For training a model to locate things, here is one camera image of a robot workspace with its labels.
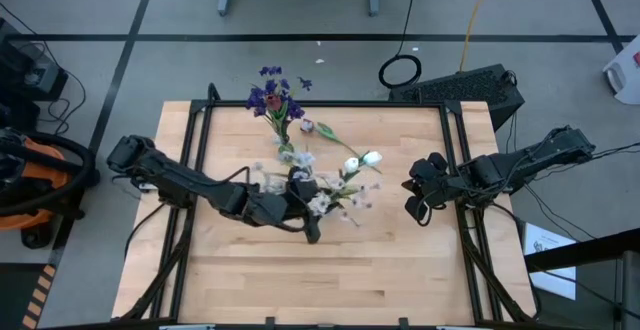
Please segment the printed paper sheet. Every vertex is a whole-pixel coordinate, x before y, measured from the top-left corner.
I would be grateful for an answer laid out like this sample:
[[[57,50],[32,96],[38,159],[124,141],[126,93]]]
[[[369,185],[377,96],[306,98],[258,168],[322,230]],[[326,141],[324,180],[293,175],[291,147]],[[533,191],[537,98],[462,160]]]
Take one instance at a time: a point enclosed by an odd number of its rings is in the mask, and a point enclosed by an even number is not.
[[[563,246],[575,244],[576,241],[551,231],[540,228],[531,223],[524,226],[525,255],[535,254]],[[560,297],[576,300],[576,267],[560,268],[546,272],[531,274],[533,285],[537,289],[547,291]]]

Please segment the orange black shop vacuum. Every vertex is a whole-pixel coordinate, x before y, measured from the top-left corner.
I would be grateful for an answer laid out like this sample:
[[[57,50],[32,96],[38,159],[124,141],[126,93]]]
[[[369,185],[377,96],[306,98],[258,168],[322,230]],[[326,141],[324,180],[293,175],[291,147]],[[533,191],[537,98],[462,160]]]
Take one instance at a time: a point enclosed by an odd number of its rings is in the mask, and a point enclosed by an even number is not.
[[[77,142],[0,128],[0,231],[19,231],[25,247],[47,246],[56,216],[82,219],[79,197],[99,181],[95,155]]]

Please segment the white plastic housing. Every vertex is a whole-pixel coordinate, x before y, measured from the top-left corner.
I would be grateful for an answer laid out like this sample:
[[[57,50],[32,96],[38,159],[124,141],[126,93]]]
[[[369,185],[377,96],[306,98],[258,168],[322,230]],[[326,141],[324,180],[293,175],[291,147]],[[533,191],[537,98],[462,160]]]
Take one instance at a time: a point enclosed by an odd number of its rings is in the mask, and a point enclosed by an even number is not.
[[[640,35],[603,68],[603,74],[619,102],[640,105]]]

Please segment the grey metal post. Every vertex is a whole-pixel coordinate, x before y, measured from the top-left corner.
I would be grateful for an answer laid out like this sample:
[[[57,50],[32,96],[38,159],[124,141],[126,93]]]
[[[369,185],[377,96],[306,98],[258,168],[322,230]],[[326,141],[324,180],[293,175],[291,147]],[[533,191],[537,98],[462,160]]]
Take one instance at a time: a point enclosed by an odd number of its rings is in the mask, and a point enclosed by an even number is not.
[[[617,261],[616,301],[623,307],[616,330],[640,330],[640,253],[626,251]]]

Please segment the red artificial tulip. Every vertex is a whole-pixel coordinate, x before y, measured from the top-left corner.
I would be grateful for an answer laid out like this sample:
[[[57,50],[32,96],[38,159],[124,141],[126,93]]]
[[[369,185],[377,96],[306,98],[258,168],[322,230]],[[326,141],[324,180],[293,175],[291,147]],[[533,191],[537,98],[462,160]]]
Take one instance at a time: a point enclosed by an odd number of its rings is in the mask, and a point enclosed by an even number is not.
[[[318,133],[319,135],[321,135],[325,139],[330,140],[330,141],[332,141],[334,143],[337,143],[337,144],[343,146],[344,148],[349,150],[352,154],[358,156],[358,153],[353,148],[351,148],[346,143],[344,143],[337,136],[337,134],[334,132],[334,130],[331,127],[329,127],[328,125],[326,125],[325,123],[313,122],[313,121],[308,120],[308,119],[303,119],[302,123],[301,123],[301,126],[300,126],[300,130],[302,132],[305,132],[305,133],[312,133],[312,132]]]
[[[271,127],[279,137],[282,144],[289,142],[287,133],[291,118],[289,115],[289,101],[285,96],[270,94],[266,97],[265,116],[269,120]]]

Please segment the black metal beam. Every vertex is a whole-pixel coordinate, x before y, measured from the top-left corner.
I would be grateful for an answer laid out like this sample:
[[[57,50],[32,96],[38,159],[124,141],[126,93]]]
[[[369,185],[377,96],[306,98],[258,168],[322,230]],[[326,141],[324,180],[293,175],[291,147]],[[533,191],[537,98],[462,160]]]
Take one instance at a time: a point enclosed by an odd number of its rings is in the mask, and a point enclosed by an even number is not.
[[[640,253],[640,228],[524,257],[527,270],[546,271],[620,258],[625,252]]]

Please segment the white artificial flower spray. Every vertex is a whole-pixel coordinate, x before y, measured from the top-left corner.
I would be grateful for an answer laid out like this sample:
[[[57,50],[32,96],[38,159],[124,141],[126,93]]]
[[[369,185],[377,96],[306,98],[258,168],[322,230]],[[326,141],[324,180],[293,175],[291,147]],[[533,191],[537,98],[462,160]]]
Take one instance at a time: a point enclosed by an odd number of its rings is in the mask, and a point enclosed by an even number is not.
[[[310,152],[283,151],[278,154],[278,161],[289,168],[290,173],[268,172],[264,166],[257,162],[251,170],[262,175],[264,181],[262,191],[283,195],[288,188],[293,187],[295,180],[302,183],[315,180],[312,165],[315,157]]]
[[[350,214],[350,209],[371,209],[373,203],[370,194],[382,188],[380,183],[351,184],[351,180],[358,174],[342,174],[339,177],[329,178],[319,175],[316,180],[321,181],[318,192],[307,203],[307,209],[315,217],[326,217],[332,214],[355,227],[360,224]]]

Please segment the black perforated computer tower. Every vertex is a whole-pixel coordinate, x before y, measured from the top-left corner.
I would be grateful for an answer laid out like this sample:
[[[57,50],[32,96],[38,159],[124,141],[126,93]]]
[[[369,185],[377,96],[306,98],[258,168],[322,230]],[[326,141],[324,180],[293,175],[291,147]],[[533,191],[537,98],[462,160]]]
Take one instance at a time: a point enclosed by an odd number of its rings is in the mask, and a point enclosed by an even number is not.
[[[393,89],[389,100],[394,102],[485,102],[488,105],[493,130],[497,131],[525,103],[517,88],[517,77],[502,64],[495,64],[463,73]]]

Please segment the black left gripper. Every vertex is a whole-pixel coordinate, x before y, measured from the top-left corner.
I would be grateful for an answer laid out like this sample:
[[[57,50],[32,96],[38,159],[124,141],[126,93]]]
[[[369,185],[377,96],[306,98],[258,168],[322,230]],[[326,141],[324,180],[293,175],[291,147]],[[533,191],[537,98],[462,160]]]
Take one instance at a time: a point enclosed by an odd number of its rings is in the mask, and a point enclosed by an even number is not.
[[[300,168],[294,167],[287,174],[267,172],[262,166],[252,171],[263,177],[257,193],[249,199],[250,218],[260,226],[272,226],[290,233],[302,232],[309,244],[320,240],[319,215],[315,215],[309,203],[319,192],[314,181],[295,178]]]

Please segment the green glass vase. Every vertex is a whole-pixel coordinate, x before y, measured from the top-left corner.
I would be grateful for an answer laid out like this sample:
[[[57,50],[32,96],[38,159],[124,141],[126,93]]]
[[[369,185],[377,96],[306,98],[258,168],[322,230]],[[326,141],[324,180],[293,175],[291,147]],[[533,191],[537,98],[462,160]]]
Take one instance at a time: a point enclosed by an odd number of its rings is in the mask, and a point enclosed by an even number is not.
[[[294,152],[294,146],[292,145],[290,136],[288,135],[288,127],[290,124],[290,120],[283,120],[282,122],[275,124],[274,131],[279,141],[279,153]]]

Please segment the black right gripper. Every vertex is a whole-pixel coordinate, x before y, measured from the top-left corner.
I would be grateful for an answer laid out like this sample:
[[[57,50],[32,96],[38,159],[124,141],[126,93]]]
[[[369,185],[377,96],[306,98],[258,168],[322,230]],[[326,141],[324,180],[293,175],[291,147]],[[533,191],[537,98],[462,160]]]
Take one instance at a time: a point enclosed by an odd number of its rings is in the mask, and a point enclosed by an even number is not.
[[[432,212],[446,208],[446,202],[461,197],[466,187],[462,176],[447,173],[448,163],[437,152],[415,161],[409,170],[410,179],[402,187],[412,193],[405,210],[420,225],[431,222]]]

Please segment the black equipment box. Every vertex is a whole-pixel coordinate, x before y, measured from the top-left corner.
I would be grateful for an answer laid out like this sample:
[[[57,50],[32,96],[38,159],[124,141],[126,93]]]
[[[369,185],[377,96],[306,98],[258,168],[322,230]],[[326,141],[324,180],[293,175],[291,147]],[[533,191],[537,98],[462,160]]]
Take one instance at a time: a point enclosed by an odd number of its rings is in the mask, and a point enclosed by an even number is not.
[[[60,98],[69,78],[40,43],[17,40],[19,32],[0,17],[0,128],[36,128],[37,102]]]

